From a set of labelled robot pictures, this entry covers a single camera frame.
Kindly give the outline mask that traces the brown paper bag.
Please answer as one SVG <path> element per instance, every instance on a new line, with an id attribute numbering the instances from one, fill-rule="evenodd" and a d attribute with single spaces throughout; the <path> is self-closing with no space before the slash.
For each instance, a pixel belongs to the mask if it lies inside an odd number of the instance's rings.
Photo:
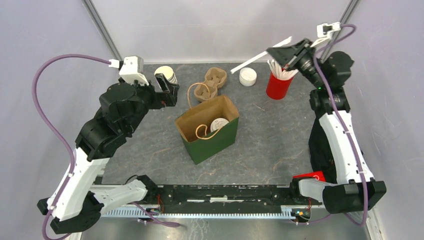
<path id="1" fill-rule="evenodd" d="M 191 88 L 202 84 L 193 83 L 187 90 L 188 110 L 174 121 L 182 143 L 195 165 L 202 163 L 236 142 L 240 114 L 227 95 L 220 95 L 195 106 L 191 105 Z M 211 122 L 225 118 L 228 124 L 210 131 Z"/>

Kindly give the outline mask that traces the single white straw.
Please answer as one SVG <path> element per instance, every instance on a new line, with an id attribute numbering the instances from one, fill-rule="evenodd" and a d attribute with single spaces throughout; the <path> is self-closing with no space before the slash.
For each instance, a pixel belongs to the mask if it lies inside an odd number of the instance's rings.
<path id="1" fill-rule="evenodd" d="M 291 41 L 292 41 L 292 36 L 289 36 L 288 38 L 284 39 L 283 41 L 281 41 L 281 42 L 279 42 L 279 43 L 277 43 L 277 44 L 273 45 L 273 46 L 272 46 L 272 48 L 282 47 L 282 46 L 284 46 L 284 45 L 287 45 L 287 44 L 291 43 Z M 251 64 L 251 63 L 255 62 L 256 60 L 259 60 L 260 58 L 264 57 L 264 56 L 265 56 L 265 55 L 267 55 L 267 54 L 268 54 L 268 52 L 267 52 L 267 51 L 263 51 L 263 52 L 261 52 L 261 53 L 257 54 L 256 56 L 254 56 L 254 57 L 252 57 L 252 58 L 250 58 L 250 59 L 246 60 L 245 62 L 243 62 L 243 63 L 241 63 L 241 64 L 237 65 L 236 67 L 232 68 L 232 69 L 230 70 L 230 73 L 231 73 L 231 74 L 234 74 L 235 72 L 237 72 L 237 71 L 241 70 L 242 68 L 244 68 L 244 67 L 248 66 L 249 64 Z"/>

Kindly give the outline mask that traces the white cup lid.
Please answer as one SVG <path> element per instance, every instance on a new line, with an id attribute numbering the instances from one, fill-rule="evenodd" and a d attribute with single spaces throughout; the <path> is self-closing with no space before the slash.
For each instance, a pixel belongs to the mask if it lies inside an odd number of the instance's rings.
<path id="1" fill-rule="evenodd" d="M 217 131 L 228 123 L 229 121 L 226 118 L 223 118 L 223 117 L 216 118 L 210 124 L 210 127 L 209 127 L 210 132 L 212 133 L 214 131 Z"/>

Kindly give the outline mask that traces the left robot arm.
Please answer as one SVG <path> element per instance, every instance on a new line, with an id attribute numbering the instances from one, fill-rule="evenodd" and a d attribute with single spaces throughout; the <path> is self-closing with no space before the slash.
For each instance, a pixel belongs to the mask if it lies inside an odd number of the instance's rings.
<path id="1" fill-rule="evenodd" d="M 176 105 L 180 86 L 160 73 L 155 78 L 159 92 L 150 82 L 127 83 L 120 78 L 99 97 L 100 108 L 75 140 L 74 162 L 62 179 L 65 188 L 37 203 L 43 215 L 52 216 L 55 234 L 84 232 L 114 209 L 133 202 L 151 204 L 158 197 L 157 185 L 146 175 L 110 190 L 91 191 L 102 168 L 133 136 L 148 111 Z"/>

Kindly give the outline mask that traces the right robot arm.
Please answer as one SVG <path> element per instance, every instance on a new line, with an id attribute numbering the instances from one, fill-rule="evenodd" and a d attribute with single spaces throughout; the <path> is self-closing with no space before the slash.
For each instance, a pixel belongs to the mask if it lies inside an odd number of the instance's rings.
<path id="1" fill-rule="evenodd" d="M 282 67 L 299 71 L 314 86 L 309 103 L 315 120 L 308 148 L 312 169 L 322 172 L 324 180 L 295 177 L 289 199 L 295 204 L 314 199 L 330 214 L 371 210 L 387 187 L 384 181 L 375 179 L 354 133 L 344 91 L 354 61 L 343 51 L 333 52 L 326 60 L 318 59 L 309 39 L 270 47 L 267 53 Z"/>

